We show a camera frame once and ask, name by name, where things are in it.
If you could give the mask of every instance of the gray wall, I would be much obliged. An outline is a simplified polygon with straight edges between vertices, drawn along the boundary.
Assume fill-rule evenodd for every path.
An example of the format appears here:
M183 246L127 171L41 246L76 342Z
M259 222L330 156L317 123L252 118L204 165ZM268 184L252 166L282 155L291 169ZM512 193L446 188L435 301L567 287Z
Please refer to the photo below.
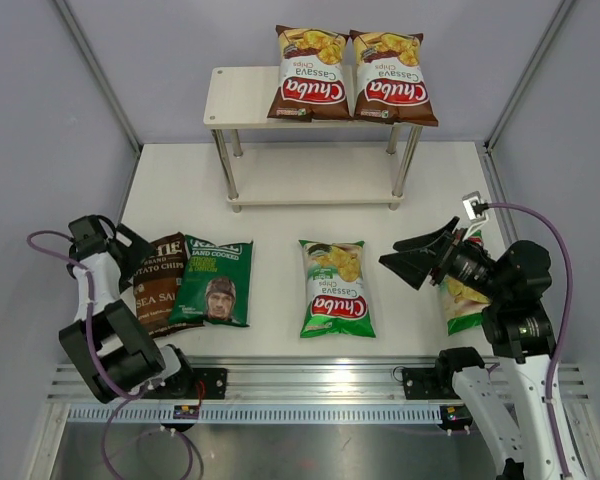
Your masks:
M425 129L423 136L482 140L558 3L71 0L144 143L210 141L202 114L212 68L277 65L276 23L342 32L424 32L422 68L440 127ZM347 63L352 64L351 46L348 53ZM370 129L354 135L365 140L388 133ZM250 138L334 137L347 135L304 130L258 132Z
M580 363L600 424L600 0L579 2L502 141L511 201L544 212L564 234L575 269L567 358ZM551 246L554 320L564 268L546 230L516 217L521 237Z
M116 215L134 164L50 5L0 0L0 480L21 475L60 357L57 332L77 305L62 262L25 237Z

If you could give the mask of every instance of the gray floor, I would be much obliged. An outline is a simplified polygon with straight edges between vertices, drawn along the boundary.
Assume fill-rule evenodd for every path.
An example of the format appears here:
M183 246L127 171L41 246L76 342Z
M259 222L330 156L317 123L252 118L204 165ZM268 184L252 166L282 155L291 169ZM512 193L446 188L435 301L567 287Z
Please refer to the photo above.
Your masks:
M125 479L178 479L184 445L155 425L115 425L107 451ZM111 478L100 457L102 425L69 424L54 480ZM479 435L447 438L434 427L376 425L196 425L187 432L200 450L207 480L492 480ZM124 445L129 448L116 454ZM189 478L198 478L196 465Z

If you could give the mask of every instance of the perforated metal strip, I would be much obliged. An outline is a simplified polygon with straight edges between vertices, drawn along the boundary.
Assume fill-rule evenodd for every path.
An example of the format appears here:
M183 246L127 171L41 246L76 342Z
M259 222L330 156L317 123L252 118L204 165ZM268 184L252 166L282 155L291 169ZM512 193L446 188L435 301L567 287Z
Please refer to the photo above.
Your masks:
M115 405L75 404L67 421L104 423ZM364 424L397 425L441 423L434 405L205 405L199 418L174 418L174 405L129 405L115 423L215 423L215 424Z

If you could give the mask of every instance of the printed man's face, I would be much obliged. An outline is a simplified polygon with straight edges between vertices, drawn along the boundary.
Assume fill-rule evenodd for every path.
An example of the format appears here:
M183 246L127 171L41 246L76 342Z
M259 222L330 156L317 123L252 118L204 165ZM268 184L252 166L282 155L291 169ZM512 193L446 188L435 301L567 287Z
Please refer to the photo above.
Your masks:
M212 293L207 300L209 316L220 320L226 320L231 315L233 308L233 297L226 293Z

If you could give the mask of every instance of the chiba logo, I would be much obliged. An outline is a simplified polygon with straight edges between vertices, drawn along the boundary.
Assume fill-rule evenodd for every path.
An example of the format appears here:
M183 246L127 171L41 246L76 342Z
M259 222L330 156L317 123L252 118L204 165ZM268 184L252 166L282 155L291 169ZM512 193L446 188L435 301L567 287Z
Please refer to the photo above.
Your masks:
M364 90L367 100L377 100L388 105L414 106L426 103L429 94L424 83L406 83L388 78L378 78Z
M291 77L282 82L282 99L305 103L338 103L344 100L341 81L323 82L309 78Z
M330 295L318 295L311 304L311 315L330 315L341 318L362 318L367 313L364 298L345 299Z

